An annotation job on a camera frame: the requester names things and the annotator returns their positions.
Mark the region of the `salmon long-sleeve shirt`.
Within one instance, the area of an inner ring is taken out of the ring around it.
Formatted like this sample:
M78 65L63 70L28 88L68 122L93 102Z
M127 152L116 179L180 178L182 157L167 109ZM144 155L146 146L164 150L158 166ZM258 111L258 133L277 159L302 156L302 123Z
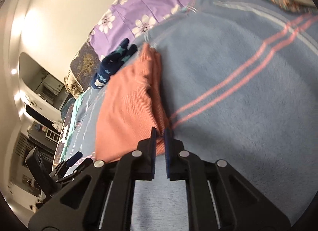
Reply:
M119 160L148 139L152 128L157 131L156 155L164 153L169 121L160 96L161 75L161 55L145 43L132 64L111 76L96 123L96 160Z

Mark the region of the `teal patterned quilt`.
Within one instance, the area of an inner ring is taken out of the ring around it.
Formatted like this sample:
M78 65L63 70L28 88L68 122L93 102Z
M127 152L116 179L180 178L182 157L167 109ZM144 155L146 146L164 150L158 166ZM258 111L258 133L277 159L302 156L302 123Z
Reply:
M55 168L61 161L66 158L67 149L70 146L71 137L76 128L76 116L77 112L82 105L83 94L76 98L70 98L62 106L61 118L63 125L61 128L61 136L58 140L55 155L53 159L53 167Z

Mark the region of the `white rack shelf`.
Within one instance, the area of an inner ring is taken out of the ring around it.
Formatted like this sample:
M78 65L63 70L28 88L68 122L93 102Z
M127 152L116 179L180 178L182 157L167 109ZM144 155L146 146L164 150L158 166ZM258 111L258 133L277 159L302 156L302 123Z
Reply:
M45 137L51 142L58 143L60 135L57 132L48 129L46 131Z

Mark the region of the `white cat figurine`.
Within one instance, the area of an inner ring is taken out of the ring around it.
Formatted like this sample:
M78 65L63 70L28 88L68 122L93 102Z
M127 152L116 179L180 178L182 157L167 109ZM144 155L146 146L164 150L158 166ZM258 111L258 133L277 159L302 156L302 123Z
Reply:
M62 131L62 128L63 128L63 124L60 123L59 121L53 121L52 122L52 127L54 129L56 129L58 132L61 132Z

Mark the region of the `beige crumpled cloth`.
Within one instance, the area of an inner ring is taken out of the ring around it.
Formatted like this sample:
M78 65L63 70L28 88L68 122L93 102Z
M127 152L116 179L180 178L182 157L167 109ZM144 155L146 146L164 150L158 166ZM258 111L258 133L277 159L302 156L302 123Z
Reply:
M80 95L84 92L71 70L69 70L67 75L64 76L64 86L75 99L78 99L78 97L80 97Z

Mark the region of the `dark tree-print pillow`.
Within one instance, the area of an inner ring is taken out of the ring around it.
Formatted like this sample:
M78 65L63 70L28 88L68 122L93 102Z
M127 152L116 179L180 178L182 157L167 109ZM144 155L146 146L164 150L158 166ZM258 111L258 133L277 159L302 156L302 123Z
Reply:
M82 91L91 86L93 75L99 68L100 60L87 40L70 63L70 70Z

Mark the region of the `navy star plush garment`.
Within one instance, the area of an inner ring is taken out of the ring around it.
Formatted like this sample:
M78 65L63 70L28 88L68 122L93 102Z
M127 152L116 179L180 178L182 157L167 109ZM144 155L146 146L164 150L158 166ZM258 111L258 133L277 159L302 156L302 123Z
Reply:
M91 81L91 87L93 89L104 87L111 76L115 75L137 50L137 46L135 44L130 45L128 38L125 38L113 52L101 61Z

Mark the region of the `blue plaid blanket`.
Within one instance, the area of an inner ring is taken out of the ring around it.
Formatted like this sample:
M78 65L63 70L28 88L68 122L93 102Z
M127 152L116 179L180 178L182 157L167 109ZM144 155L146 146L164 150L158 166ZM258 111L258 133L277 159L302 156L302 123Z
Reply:
M193 0L146 41L162 56L174 137L226 160L296 223L317 193L317 16Z

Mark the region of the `purple floral pillow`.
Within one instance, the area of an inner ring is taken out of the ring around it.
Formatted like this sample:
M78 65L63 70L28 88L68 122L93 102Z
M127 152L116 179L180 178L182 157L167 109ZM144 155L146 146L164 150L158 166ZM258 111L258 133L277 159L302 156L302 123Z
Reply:
M91 31L88 41L103 60L119 43L133 41L185 7L190 0L115 0Z

